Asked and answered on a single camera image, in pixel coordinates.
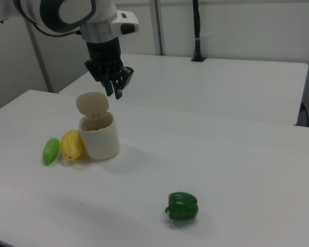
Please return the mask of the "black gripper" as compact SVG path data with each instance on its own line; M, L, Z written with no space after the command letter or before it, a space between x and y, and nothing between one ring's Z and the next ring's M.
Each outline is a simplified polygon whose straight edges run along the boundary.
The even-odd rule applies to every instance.
M113 94L110 75L101 64L117 64L121 67L113 80L115 98L119 100L123 95L123 89L129 84L134 70L124 67L121 60L121 47L119 38L114 38L103 43L86 42L90 59L85 61L85 66L96 82L100 82L105 88L107 96Z

